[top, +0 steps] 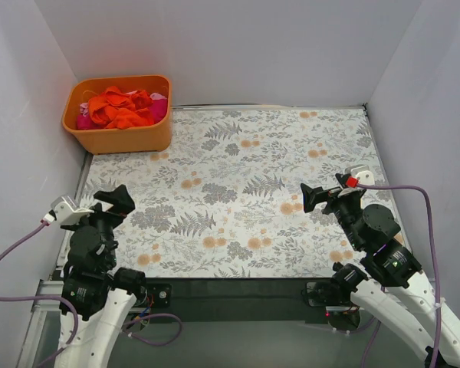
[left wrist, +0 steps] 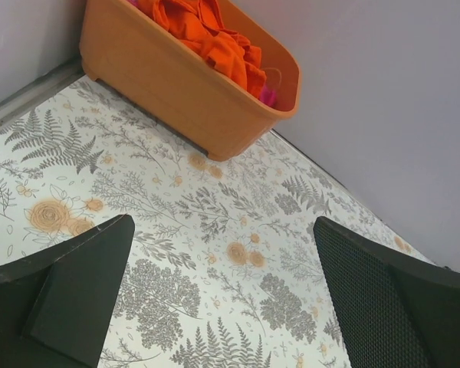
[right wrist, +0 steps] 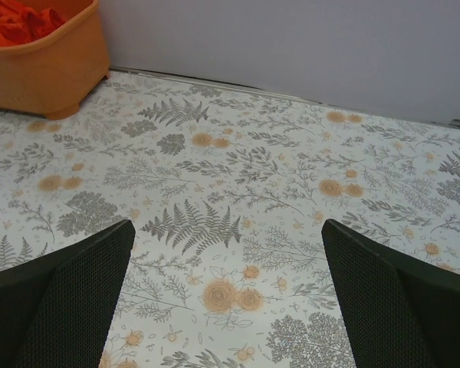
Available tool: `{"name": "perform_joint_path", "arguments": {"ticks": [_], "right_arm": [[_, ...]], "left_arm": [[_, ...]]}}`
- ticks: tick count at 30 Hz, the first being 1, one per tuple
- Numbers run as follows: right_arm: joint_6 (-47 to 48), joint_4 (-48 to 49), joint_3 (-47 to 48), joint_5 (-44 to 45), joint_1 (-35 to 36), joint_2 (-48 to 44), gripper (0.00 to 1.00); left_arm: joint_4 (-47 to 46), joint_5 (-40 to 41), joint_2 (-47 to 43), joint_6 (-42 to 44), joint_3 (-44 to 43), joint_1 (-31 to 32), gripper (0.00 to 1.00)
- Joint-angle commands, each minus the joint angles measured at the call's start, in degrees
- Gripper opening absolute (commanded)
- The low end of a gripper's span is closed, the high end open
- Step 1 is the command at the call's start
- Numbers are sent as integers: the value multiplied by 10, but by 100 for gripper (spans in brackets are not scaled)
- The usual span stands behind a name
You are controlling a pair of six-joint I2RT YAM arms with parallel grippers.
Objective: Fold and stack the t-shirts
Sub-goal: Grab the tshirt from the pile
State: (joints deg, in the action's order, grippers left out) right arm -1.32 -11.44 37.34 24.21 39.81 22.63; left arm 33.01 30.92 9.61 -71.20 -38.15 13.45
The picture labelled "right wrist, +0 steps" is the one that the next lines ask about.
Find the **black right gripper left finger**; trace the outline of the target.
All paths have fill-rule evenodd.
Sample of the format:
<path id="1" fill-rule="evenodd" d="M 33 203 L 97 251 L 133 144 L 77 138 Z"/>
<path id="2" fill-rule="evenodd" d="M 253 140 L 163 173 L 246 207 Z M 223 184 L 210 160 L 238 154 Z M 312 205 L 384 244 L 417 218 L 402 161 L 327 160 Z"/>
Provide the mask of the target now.
<path id="1" fill-rule="evenodd" d="M 97 367 L 130 260 L 124 219 L 0 271 L 0 367 Z"/>

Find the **orange t shirt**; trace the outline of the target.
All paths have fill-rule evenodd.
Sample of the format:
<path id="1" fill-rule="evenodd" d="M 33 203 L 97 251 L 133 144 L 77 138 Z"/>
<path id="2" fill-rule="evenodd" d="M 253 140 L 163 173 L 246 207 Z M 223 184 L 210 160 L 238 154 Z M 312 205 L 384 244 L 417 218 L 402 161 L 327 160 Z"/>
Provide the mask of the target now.
<path id="1" fill-rule="evenodd" d="M 0 48 L 37 41 L 65 23 L 54 8 L 36 11 L 19 1 L 0 1 Z"/>

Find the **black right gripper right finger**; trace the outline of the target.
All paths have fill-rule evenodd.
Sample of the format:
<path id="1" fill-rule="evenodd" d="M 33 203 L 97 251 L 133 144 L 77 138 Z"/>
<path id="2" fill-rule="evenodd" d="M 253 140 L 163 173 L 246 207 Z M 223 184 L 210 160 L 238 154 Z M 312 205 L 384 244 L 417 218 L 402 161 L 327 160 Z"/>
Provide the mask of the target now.
<path id="1" fill-rule="evenodd" d="M 328 219 L 321 231 L 358 367 L 460 367 L 460 274 Z"/>

